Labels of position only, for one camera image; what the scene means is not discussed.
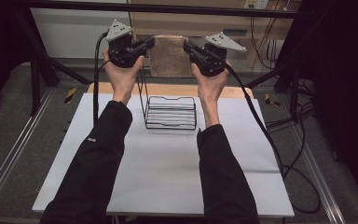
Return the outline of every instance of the black jacket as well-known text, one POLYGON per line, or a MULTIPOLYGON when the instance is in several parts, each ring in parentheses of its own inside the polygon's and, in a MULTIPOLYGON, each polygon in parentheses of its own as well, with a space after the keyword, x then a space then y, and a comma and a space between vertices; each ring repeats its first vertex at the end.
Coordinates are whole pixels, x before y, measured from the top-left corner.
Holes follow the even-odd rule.
MULTIPOLYGON (((107 104, 80 145, 40 223, 104 223, 131 123, 132 114, 125 105, 107 104)), ((218 124, 199 131, 197 144, 208 223, 259 223, 255 199, 223 127, 218 124)))

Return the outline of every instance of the gray carpet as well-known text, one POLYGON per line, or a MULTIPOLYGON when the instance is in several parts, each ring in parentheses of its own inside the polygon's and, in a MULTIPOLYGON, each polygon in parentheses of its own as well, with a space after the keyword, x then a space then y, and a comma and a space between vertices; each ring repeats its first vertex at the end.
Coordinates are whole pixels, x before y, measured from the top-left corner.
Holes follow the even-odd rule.
MULTIPOLYGON (((246 82, 256 76, 258 76, 258 73, 243 73, 241 78, 246 82)), ((26 66, 21 66, 13 71, 3 91, 3 97, 0 101, 0 164, 4 161, 6 154, 15 143, 21 129, 29 118, 28 115, 31 111, 31 85, 29 79, 29 69, 26 66)), ((150 79, 150 82, 195 83, 194 79, 167 78, 150 79)), ((273 101, 287 100, 285 94, 278 96, 271 91, 270 87, 273 82, 272 78, 262 87, 254 90, 255 98, 259 100, 265 121, 287 117, 281 106, 265 104, 266 90, 273 101)), ((237 86, 233 79, 228 81, 228 85, 237 86)), ((43 184, 48 169, 60 147, 60 141, 65 136, 65 130, 69 127, 69 121, 76 111, 82 93, 87 90, 87 86, 78 87, 77 85, 77 91, 71 104, 66 105, 63 101, 69 90, 69 87, 59 87, 53 93, 44 116, 38 123, 0 193, 0 217, 40 218, 40 214, 31 211, 37 196, 36 190, 43 184)), ((309 117, 305 121, 305 126, 307 143, 321 166, 343 216, 348 223, 358 223, 358 185, 347 166, 333 160, 318 120, 309 117)), ((298 152, 298 142, 294 136, 293 129, 284 129, 273 133, 271 137, 280 150, 283 163, 288 164, 298 152)), ((299 160, 296 168, 308 175, 307 167, 302 160, 299 160)), ((290 191, 290 199, 293 204, 304 209, 315 207, 315 194, 299 175, 291 173, 287 176, 286 187, 290 191)), ((318 213, 312 215, 295 212, 296 217, 287 218, 286 222, 329 223, 329 218, 323 207, 318 213)))

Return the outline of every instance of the silver metal plate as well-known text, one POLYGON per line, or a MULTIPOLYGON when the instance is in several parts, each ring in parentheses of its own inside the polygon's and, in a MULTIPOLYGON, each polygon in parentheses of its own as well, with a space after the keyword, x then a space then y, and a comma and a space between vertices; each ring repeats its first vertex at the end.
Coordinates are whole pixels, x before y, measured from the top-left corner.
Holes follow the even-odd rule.
POLYGON ((217 46, 218 48, 246 51, 245 47, 237 44, 237 42, 232 40, 230 37, 224 35, 223 32, 217 35, 206 36, 205 40, 217 46))
POLYGON ((130 28, 130 26, 127 26, 115 19, 112 26, 110 26, 109 33, 107 33, 106 41, 110 42, 131 32, 132 28, 130 28))

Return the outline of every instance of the dish rack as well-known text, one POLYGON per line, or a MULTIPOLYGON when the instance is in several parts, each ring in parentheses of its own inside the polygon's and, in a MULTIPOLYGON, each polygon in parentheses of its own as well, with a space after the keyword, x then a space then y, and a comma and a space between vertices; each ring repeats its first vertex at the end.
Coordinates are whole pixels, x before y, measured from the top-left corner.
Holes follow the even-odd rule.
POLYGON ((196 102, 193 97, 149 96, 145 66, 136 78, 146 129, 195 130, 196 102))

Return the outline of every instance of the electrical outlet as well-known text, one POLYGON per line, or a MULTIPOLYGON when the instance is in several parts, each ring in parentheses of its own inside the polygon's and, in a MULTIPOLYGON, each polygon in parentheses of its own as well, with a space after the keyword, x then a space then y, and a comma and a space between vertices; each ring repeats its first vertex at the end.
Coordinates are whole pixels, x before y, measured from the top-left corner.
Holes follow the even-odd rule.
POLYGON ((246 0, 243 8, 255 8, 256 4, 257 4, 257 0, 246 0))
POLYGON ((257 3, 255 4, 255 8, 266 9, 268 2, 269 0, 257 0, 257 3))

